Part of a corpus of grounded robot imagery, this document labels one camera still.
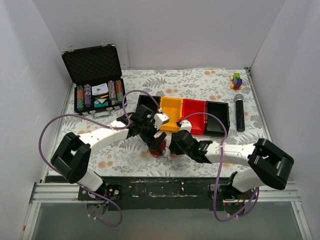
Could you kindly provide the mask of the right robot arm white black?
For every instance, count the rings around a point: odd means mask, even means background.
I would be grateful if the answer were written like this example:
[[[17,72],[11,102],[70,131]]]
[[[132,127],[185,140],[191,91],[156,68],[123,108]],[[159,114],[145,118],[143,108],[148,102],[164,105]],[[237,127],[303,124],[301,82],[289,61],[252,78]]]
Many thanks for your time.
[[[271,141],[260,138],[254,144],[221,145],[211,140],[196,140],[187,130],[171,135],[171,154],[185,155],[199,164],[228,163],[247,167],[235,171],[227,183],[218,187],[219,195],[237,199],[243,193],[262,186],[284,190],[294,159]]]

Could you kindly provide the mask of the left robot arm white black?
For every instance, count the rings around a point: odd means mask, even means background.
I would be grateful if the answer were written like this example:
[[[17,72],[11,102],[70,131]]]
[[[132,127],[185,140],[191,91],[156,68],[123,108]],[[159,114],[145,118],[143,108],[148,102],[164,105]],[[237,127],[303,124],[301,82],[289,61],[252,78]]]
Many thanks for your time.
[[[77,183],[87,188],[95,200],[101,200],[107,193],[106,183],[96,172],[88,168],[90,157],[109,145],[134,136],[140,136],[150,150],[158,150],[166,133],[159,137],[155,137],[155,134],[169,121],[169,116],[161,109],[153,112],[145,105],[139,105],[135,112],[125,113],[94,131],[80,135],[67,133],[50,163],[68,183]]]

